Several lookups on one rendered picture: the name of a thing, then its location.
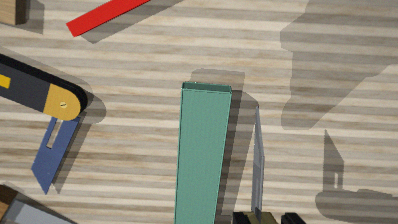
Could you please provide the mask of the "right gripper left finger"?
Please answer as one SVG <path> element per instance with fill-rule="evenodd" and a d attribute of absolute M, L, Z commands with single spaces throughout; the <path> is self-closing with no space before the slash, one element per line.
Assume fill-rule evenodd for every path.
<path fill-rule="evenodd" d="M 232 224 L 251 224 L 247 215 L 243 212 L 233 212 Z"/>

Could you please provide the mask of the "black sliding bevel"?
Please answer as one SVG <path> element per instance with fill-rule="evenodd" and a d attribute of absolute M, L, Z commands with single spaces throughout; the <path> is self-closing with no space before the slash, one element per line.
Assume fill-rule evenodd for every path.
<path fill-rule="evenodd" d="M 31 170 L 47 194 L 87 107 L 78 85 L 0 53 L 0 96 L 52 116 Z M 63 120 L 52 148 L 47 146 L 57 119 Z"/>

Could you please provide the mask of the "teal flat bar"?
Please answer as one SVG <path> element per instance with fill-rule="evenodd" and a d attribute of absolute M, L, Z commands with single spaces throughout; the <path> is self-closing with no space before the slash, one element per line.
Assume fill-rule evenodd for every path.
<path fill-rule="evenodd" d="M 197 82 L 181 89 L 174 224 L 214 224 L 232 89 Z"/>

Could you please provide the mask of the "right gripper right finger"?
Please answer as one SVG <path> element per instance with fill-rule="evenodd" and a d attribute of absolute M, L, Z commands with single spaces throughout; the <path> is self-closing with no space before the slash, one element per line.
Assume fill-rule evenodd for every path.
<path fill-rule="evenodd" d="M 286 212 L 281 216 L 281 224 L 306 224 L 295 212 Z"/>

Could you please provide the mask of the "red rectangular bar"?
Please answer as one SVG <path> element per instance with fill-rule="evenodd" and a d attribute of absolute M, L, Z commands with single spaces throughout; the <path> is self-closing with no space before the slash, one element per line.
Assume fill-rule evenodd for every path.
<path fill-rule="evenodd" d="M 66 25 L 73 37 L 77 37 L 149 1 L 151 0 L 111 0 Z"/>

